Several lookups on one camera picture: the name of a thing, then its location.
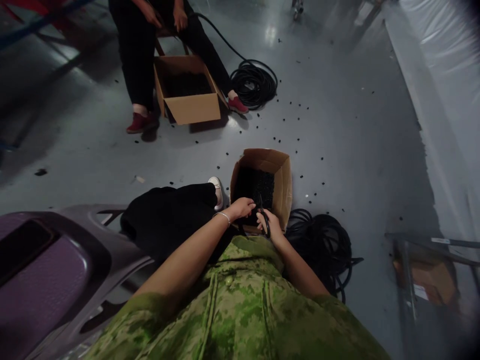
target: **gray floor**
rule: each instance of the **gray floor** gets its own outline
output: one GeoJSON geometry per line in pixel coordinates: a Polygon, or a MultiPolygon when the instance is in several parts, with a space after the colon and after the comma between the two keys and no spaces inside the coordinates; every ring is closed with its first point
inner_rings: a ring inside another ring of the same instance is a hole
{"type": "MultiPolygon", "coordinates": [[[[91,4],[74,15],[91,45],[80,56],[35,36],[8,48],[0,53],[0,138],[19,149],[0,158],[0,214],[127,204],[152,187],[212,175],[228,184],[244,148],[278,149],[291,156],[293,207],[328,211],[348,231],[353,254],[365,258],[354,268],[347,305],[393,359],[402,359],[397,285],[383,234],[441,234],[395,53],[381,15],[355,24],[360,3],[307,0],[293,22],[291,0],[192,0],[240,53],[274,69],[278,96],[260,117],[232,114],[216,128],[171,127],[161,119],[151,142],[125,133],[132,110],[106,8],[91,4]],[[48,174],[35,176],[40,168],[48,174]]],[[[0,16],[2,32],[15,26],[0,16]]],[[[231,72],[240,60],[204,27],[231,72]]],[[[164,48],[182,50],[175,41],[164,48]]]]}

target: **red shoe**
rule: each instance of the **red shoe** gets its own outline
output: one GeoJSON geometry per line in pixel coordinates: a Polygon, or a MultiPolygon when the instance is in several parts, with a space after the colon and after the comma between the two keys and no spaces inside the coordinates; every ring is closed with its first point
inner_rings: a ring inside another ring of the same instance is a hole
{"type": "Polygon", "coordinates": [[[235,96],[233,100],[228,99],[228,107],[230,110],[239,114],[246,114],[249,112],[249,108],[242,104],[238,96],[235,96]]]}
{"type": "Polygon", "coordinates": [[[131,125],[126,128],[127,134],[140,134],[143,133],[145,130],[151,129],[158,124],[150,113],[147,117],[142,116],[141,114],[134,112],[133,113],[133,121],[131,125]]]}

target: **sleeve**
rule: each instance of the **sleeve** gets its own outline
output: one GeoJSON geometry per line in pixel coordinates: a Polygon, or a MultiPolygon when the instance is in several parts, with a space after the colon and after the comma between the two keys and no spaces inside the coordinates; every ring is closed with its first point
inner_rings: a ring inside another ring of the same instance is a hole
{"type": "Polygon", "coordinates": [[[320,295],[313,301],[336,320],[343,335],[348,338],[348,344],[361,359],[390,359],[384,348],[340,300],[331,295],[320,295]]]}
{"type": "Polygon", "coordinates": [[[164,304],[164,298],[152,292],[129,300],[93,344],[85,359],[135,359],[165,326],[164,304]]]}

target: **hand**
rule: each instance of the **hand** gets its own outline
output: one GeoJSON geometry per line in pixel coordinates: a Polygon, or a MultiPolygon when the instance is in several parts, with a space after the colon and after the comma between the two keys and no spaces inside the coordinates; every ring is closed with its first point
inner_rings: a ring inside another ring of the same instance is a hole
{"type": "MultiPolygon", "coordinates": [[[[281,237],[284,237],[284,234],[282,233],[282,229],[280,228],[280,221],[279,218],[276,217],[274,214],[272,214],[270,211],[267,209],[263,209],[265,212],[266,216],[268,217],[268,223],[270,225],[270,237],[272,241],[279,240],[281,237]]],[[[260,213],[260,209],[258,209],[258,212],[256,213],[256,217],[258,220],[256,221],[258,223],[257,228],[262,230],[266,229],[267,224],[266,224],[266,219],[264,216],[260,213]]]]}
{"type": "Polygon", "coordinates": [[[189,25],[189,18],[180,6],[175,6],[173,8],[173,18],[175,19],[176,32],[179,33],[181,30],[186,29],[189,25]]]}
{"type": "Polygon", "coordinates": [[[252,215],[252,210],[255,209],[256,206],[252,199],[241,197],[223,212],[230,217],[230,221],[233,223],[239,218],[246,218],[252,215]]]}
{"type": "Polygon", "coordinates": [[[140,10],[143,13],[143,16],[145,16],[147,22],[156,26],[159,29],[162,28],[162,24],[157,18],[155,9],[148,2],[143,1],[142,5],[140,6],[140,10]]]}

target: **open cardboard box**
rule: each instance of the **open cardboard box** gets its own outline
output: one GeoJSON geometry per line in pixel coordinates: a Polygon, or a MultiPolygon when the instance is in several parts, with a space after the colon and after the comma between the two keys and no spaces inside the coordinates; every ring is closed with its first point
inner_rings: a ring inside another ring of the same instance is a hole
{"type": "MultiPolygon", "coordinates": [[[[395,259],[393,267],[396,270],[398,284],[404,288],[404,270],[400,260],[395,259]]],[[[457,288],[445,263],[411,261],[410,269],[416,296],[436,305],[449,304],[452,301],[457,288]]]]}
{"type": "Polygon", "coordinates": [[[161,115],[166,117],[166,106],[179,125],[201,123],[220,119],[219,98],[226,108],[222,92],[215,84],[207,66],[197,55],[156,56],[155,88],[161,115]],[[166,91],[164,77],[181,73],[205,74],[211,93],[192,96],[170,97],[166,91]]]}
{"type": "MultiPolygon", "coordinates": [[[[272,213],[280,222],[283,232],[289,222],[290,210],[292,209],[292,173],[290,170],[290,156],[286,153],[263,148],[249,148],[243,151],[243,155],[235,163],[230,180],[230,205],[235,199],[235,185],[240,167],[262,170],[274,174],[272,213]]],[[[247,233],[261,234],[255,226],[244,225],[247,233]]]]}

